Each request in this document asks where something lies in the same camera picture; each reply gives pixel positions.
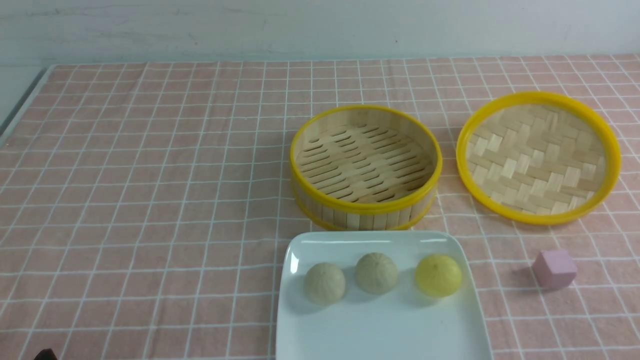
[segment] steamer basket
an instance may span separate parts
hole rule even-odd
[[[426,127],[368,105],[309,120],[293,138],[289,161],[298,206],[327,230],[408,229],[427,213],[442,171]]]
[[[614,188],[620,148],[593,110],[544,92],[507,95],[477,111],[460,133],[462,181],[489,209],[554,225],[595,209]]]

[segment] bamboo steamer lid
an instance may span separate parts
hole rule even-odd
[[[620,173],[620,148],[586,105],[544,92],[490,102],[467,122],[456,157],[482,204],[528,224],[569,222],[596,208]]]

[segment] table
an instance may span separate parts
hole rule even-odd
[[[313,114],[374,103],[417,117],[445,162],[415,229],[457,237],[496,360],[640,359],[640,59],[129,63],[50,68],[0,151],[0,359],[273,359],[282,261],[319,231],[292,198],[291,139]],[[568,225],[474,201],[454,146],[490,99],[544,90],[608,119],[623,172]],[[540,250],[575,258],[540,290]]]

